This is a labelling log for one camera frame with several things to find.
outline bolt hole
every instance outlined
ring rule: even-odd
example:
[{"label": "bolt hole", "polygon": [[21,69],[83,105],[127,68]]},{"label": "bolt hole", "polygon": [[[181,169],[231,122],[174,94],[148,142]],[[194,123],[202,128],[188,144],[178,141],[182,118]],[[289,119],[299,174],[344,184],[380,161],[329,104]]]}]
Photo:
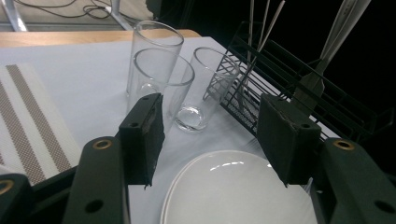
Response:
[{"label": "bolt hole", "polygon": [[103,207],[103,202],[102,200],[95,200],[87,204],[85,206],[85,211],[87,213],[95,213],[99,211]]},{"label": "bolt hole", "polygon": [[348,142],[346,142],[344,140],[336,140],[336,141],[333,142],[333,144],[336,147],[339,147],[339,148],[341,148],[343,150],[353,150],[353,149],[355,149],[355,147],[352,144],[350,144],[350,143],[348,143]]},{"label": "bolt hole", "polygon": [[111,146],[111,141],[107,139],[99,140],[93,144],[94,149],[106,149]]},{"label": "bolt hole", "polygon": [[0,180],[0,195],[6,193],[14,186],[14,181],[6,179]]},{"label": "bolt hole", "polygon": [[346,143],[346,142],[339,142],[337,143],[340,147],[350,147],[350,144]]},{"label": "bolt hole", "polygon": [[383,212],[392,213],[392,214],[395,213],[395,209],[392,207],[392,205],[388,203],[384,203],[382,201],[375,201],[375,205]]}]

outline cable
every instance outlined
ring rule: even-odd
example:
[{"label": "cable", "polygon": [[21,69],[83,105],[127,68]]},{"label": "cable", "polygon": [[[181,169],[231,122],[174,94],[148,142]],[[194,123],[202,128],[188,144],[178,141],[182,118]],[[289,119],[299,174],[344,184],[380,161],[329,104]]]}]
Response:
[{"label": "cable", "polygon": [[[80,18],[80,17],[84,17],[84,16],[89,16],[89,17],[92,17],[92,18],[94,18],[94,19],[105,19],[105,18],[108,18],[108,17],[110,16],[110,13],[109,13],[108,11],[106,11],[106,8],[105,8],[105,7],[98,6],[98,5],[95,3],[95,2],[101,2],[101,3],[106,4],[105,2],[100,1],[100,0],[91,0],[91,2],[93,3],[93,5],[84,6],[84,7],[82,8],[82,10],[84,11],[84,13],[83,13],[83,14],[80,14],[80,15],[77,15],[77,16],[65,16],[65,15],[61,15],[61,14],[58,14],[58,13],[55,13],[55,12],[52,12],[52,11],[49,11],[49,10],[46,9],[46,8],[69,7],[69,6],[73,5],[74,3],[76,3],[77,0],[72,0],[70,3],[65,4],[65,5],[60,5],[60,6],[38,6],[38,5],[31,5],[31,4],[27,4],[27,3],[25,3],[25,2],[22,2],[21,0],[14,0],[14,2],[16,2],[16,3],[20,4],[20,5],[26,6],[26,7],[32,7],[32,8],[39,9],[39,10],[45,11],[45,12],[47,12],[47,13],[49,13],[49,14],[52,14],[52,15],[55,15],[55,16],[59,16],[59,17],[62,17],[62,18],[69,18],[69,19],[71,19],[71,18]],[[97,16],[97,15],[92,14],[92,13],[95,12],[95,11],[104,12],[104,13],[105,13],[105,16]]]},{"label": "cable", "polygon": [[[32,5],[32,4],[28,4],[28,3],[22,2],[22,0],[14,0],[14,2],[16,2],[16,3],[20,4],[20,5],[26,6],[26,7],[32,7],[32,8],[39,9],[39,10],[45,11],[45,12],[47,12],[49,14],[52,14],[52,15],[55,15],[55,16],[59,16],[59,17],[62,17],[62,18],[72,19],[72,18],[80,18],[80,17],[84,17],[84,16],[89,16],[91,18],[99,19],[99,20],[106,19],[106,18],[111,16],[111,12],[108,12],[106,10],[106,7],[112,7],[112,5],[113,5],[111,0],[110,0],[110,4],[107,3],[107,2],[104,2],[102,0],[91,0],[93,5],[84,6],[82,8],[82,11],[84,12],[83,14],[80,14],[80,15],[77,15],[77,16],[66,16],[66,15],[62,15],[62,14],[59,14],[59,13],[52,12],[52,11],[48,10],[47,8],[69,7],[69,6],[73,5],[73,4],[75,4],[77,2],[77,0],[72,0],[71,2],[69,2],[67,4],[59,5],[59,6]],[[105,15],[104,16],[97,16],[97,15],[95,15],[97,13],[93,14],[93,12],[97,12],[97,11],[103,12],[103,13],[105,13]],[[139,20],[138,18],[130,17],[130,16],[128,16],[128,15],[122,13],[122,12],[120,12],[120,14],[121,14],[121,16],[123,16],[125,18],[125,20],[127,20],[129,23],[132,23],[132,24],[135,24],[135,23],[137,23],[139,21],[142,21],[142,20]]]}]

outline wire rack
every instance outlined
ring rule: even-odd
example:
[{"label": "wire rack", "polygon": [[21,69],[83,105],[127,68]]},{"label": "wire rack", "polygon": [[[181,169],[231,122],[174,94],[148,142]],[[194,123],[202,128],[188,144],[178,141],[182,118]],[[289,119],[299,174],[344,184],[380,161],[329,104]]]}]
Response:
[{"label": "wire rack", "polygon": [[[253,135],[257,132],[261,95],[266,93],[280,96],[289,102],[298,101],[294,96],[297,89],[316,101],[316,107],[309,114],[322,130],[326,130],[322,131],[322,139],[339,136],[359,143],[393,123],[394,108],[381,114],[375,113],[318,74],[312,68],[318,60],[304,63],[273,40],[268,40],[263,50],[258,52],[256,48],[261,27],[259,22],[253,24],[250,46],[249,23],[242,22],[227,48],[227,54],[239,64],[241,73],[221,102]],[[325,87],[321,96],[316,96],[300,83],[303,76],[312,73],[322,80]]]}]

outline empty glass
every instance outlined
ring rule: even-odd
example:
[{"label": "empty glass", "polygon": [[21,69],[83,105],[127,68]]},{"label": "empty glass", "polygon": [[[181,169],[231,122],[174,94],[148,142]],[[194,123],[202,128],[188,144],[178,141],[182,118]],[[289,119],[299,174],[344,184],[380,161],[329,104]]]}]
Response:
[{"label": "empty glass", "polygon": [[231,57],[211,48],[194,51],[191,66],[195,71],[180,111],[177,126],[188,133],[201,132],[239,74],[239,66]]},{"label": "empty glass", "polygon": [[134,56],[135,85],[129,89],[128,111],[143,96],[163,95],[163,129],[170,130],[195,74],[188,61],[165,49],[142,49]]},{"label": "empty glass", "polygon": [[[127,82],[127,96],[133,85],[134,56],[141,49],[166,49],[179,54],[183,45],[184,37],[174,28],[157,21],[140,21],[134,26],[132,40],[131,62]],[[172,68],[175,62],[167,61]]]}]

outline tabletop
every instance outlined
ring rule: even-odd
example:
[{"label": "tabletop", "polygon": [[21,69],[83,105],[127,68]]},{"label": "tabletop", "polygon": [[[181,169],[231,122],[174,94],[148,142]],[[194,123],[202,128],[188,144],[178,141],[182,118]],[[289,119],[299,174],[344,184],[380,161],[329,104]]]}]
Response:
[{"label": "tabletop", "polygon": [[[190,59],[199,47],[226,50],[210,37],[201,37],[190,30],[180,32],[187,37],[180,52],[186,59]],[[31,70],[26,71],[35,73],[46,87],[65,125],[82,148],[95,137],[115,134],[125,117],[125,80],[131,39],[132,32],[128,31],[0,33],[0,63],[30,66]],[[152,187],[129,186],[131,222],[161,223],[168,190],[190,161],[221,150],[244,151],[262,157],[262,150],[255,140],[221,107],[202,133],[184,133],[174,125],[163,143]],[[284,188],[276,175],[267,180],[277,183],[277,189]],[[299,198],[288,200],[286,206],[275,206],[279,213],[277,217],[284,219],[277,223],[290,223],[296,219],[301,223],[316,223],[309,196],[300,187],[290,186],[289,189],[294,187],[300,191]],[[274,206],[268,201],[262,203]],[[295,212],[288,216],[286,207],[303,212],[298,212],[299,217]]]},{"label": "tabletop", "polygon": [[[179,31],[184,37],[200,37],[193,30]],[[0,32],[0,48],[119,42],[132,36],[133,31]]]}]

